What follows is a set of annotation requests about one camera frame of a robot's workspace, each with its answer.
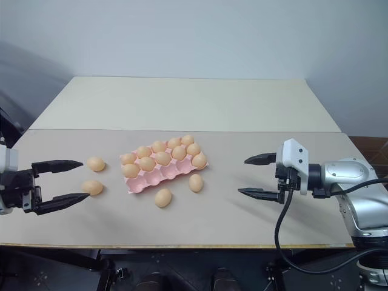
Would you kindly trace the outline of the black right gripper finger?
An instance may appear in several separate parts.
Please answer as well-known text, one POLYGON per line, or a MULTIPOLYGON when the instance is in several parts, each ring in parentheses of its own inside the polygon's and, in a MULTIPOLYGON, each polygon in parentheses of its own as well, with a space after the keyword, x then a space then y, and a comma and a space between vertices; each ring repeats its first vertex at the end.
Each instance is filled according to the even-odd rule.
POLYGON ((251 156, 247 158, 244 163, 256 166, 264 166, 276 163, 276 153, 262 153, 256 156, 251 156))
POLYGON ((277 203, 281 203, 281 197, 278 192, 266 191, 258 188, 240 188, 238 189, 239 193, 246 195, 248 197, 257 199, 257 200, 265 200, 265 201, 273 201, 277 203))

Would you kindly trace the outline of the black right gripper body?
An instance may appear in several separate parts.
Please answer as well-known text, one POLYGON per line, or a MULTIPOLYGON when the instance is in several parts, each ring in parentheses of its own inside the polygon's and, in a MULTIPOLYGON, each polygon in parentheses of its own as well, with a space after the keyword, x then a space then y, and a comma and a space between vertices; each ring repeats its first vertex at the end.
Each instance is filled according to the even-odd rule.
POLYGON ((298 171, 293 167, 277 166, 275 178, 278 180, 277 202, 285 202, 286 192, 300 190, 301 178, 298 176, 298 171))

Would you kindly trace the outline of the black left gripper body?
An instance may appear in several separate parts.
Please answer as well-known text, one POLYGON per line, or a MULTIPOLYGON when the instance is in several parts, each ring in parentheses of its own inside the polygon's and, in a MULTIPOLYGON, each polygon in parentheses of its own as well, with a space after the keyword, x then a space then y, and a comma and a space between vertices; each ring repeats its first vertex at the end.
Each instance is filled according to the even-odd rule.
POLYGON ((35 184, 38 177, 33 169, 1 174, 1 215, 11 214, 14 208, 39 215, 42 197, 40 186, 35 184))

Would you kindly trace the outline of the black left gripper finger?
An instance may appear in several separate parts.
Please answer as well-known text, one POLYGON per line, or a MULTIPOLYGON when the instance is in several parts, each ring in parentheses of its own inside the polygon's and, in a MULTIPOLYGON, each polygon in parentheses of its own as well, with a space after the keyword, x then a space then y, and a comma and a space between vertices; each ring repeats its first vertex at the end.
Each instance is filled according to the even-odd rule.
POLYGON ((83 166, 82 162, 74 160, 51 160, 32 163, 32 172, 35 178, 38 178, 41 173, 60 173, 66 172, 77 167, 83 166))
POLYGON ((36 214, 44 215, 66 209, 85 200, 89 196, 89 193, 71 193, 67 195, 56 196, 50 201, 38 203, 36 205, 36 214))

